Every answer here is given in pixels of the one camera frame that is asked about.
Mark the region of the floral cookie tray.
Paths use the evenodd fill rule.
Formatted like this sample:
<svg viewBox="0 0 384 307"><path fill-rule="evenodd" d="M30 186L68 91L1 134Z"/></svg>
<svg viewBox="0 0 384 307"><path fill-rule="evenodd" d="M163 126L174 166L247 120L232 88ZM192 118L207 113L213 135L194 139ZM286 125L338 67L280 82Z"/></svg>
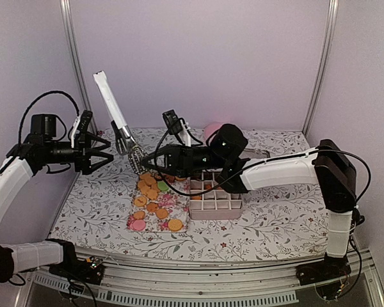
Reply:
<svg viewBox="0 0 384 307"><path fill-rule="evenodd" d="M186 179L168 175L160 177L158 173L152 172L140 175L132 196L132 205L127 219L128 229L132 221L139 219L146 222L146 227L142 232L177 233L168 229L168 222L171 219L180 219L183 222L184 226L178 233L188 229L189 198L170 188L167 191L160 191L157 186L160 181L167 185L173 184L177 190L183 193L190 192L189 181Z"/></svg>

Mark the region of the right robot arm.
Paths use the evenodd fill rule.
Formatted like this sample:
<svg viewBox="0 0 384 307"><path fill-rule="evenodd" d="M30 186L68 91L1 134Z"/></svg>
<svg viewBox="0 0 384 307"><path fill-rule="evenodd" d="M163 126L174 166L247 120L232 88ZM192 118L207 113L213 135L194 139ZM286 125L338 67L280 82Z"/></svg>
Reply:
<svg viewBox="0 0 384 307"><path fill-rule="evenodd" d="M353 213L360 196L356 194L356 168L350 158L330 139L303 152L265 159L241 158L248 140L235 125L226 123L212 133L204 145L157 145L141 160L142 166L179 178L198 171L219 169L218 185L230 194L244 194L263 187L290 184L317 184L328 210L328 245L325 260L318 265L324 279L342 270Z"/></svg>

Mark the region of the compartment tin box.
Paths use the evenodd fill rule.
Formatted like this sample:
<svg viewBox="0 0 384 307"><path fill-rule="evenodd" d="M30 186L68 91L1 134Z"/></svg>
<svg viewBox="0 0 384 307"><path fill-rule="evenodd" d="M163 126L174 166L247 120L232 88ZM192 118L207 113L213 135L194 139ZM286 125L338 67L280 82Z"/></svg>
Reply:
<svg viewBox="0 0 384 307"><path fill-rule="evenodd" d="M190 178L190 193L204 192L218 183L215 181L220 171L203 171ZM208 193L191 196L189 215L195 221L239 219L242 214L242 198L240 194L230 194L221 187Z"/></svg>

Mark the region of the metal tongs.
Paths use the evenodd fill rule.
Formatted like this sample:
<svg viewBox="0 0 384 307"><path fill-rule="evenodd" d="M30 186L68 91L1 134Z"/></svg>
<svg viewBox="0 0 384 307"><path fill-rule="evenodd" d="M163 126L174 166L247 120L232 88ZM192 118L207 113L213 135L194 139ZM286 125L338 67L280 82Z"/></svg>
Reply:
<svg viewBox="0 0 384 307"><path fill-rule="evenodd" d="M137 143L124 118L122 111L109 87L104 71L93 74L94 81L104 100L111 126L115 134L115 146L121 156L127 156L129 164L137 175L142 175L146 169L141 165L141 160L146 156L144 149Z"/></svg>

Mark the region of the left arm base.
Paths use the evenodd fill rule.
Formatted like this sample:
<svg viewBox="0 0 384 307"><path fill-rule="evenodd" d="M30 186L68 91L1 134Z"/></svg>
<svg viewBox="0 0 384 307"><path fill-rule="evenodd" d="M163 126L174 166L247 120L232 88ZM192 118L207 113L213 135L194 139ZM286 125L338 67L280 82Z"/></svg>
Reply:
<svg viewBox="0 0 384 307"><path fill-rule="evenodd" d="M89 257L89 260L80 260L77 257L73 243L58 239L49 239L49 241L59 244L63 255L61 263L49 266L51 274L83 281L92 285L101 284L105 271L105 266L101 260L94 256Z"/></svg>

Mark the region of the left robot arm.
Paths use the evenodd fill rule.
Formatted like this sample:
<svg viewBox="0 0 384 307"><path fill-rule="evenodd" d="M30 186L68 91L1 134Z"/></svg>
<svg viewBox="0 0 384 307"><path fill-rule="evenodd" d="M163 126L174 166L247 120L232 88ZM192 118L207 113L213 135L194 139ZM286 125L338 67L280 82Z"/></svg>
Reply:
<svg viewBox="0 0 384 307"><path fill-rule="evenodd" d="M74 168L82 175L94 171L113 161L106 152L111 143L87 128L92 112L80 111L77 103L68 93L51 90L39 95L27 110L49 95L66 97L76 110L76 119L70 130L65 129L68 141L56 137L56 114L36 114L31 118L29 134L24 137L18 131L17 144L6 154L0 167L0 224L20 190L43 168L60 164L63 170ZM84 260L78 260L74 245L65 240L44 240L37 243L0 245L0 283L6 283L20 272L33 271L42 266L54 266L56 271L75 278L83 268L90 268Z"/></svg>

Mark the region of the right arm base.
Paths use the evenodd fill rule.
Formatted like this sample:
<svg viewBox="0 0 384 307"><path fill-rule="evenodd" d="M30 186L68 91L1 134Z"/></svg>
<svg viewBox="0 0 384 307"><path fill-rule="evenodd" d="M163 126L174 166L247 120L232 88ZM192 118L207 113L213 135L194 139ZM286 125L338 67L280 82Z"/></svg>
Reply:
<svg viewBox="0 0 384 307"><path fill-rule="evenodd" d="M325 254L323 260L296 266L296 277L300 285L310 285L342 278L350 273L351 268L347 256L334 258Z"/></svg>

